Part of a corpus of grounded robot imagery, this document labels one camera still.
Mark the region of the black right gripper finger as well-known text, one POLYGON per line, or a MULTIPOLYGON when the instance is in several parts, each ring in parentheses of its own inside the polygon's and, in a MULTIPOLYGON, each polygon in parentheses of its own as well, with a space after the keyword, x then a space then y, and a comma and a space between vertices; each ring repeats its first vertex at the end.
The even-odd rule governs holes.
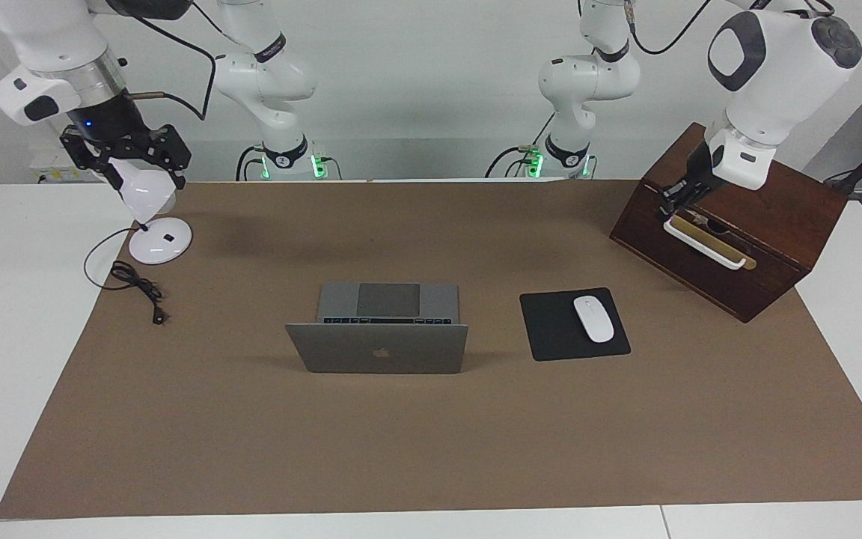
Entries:
POLYGON ((107 156, 95 156, 86 144, 66 144, 66 153, 79 170, 92 171, 105 180, 113 189, 123 187, 123 178, 109 162, 107 156))
POLYGON ((185 188, 185 171, 191 159, 192 152, 174 126, 164 125, 150 131, 150 164, 166 171, 175 188, 185 188))

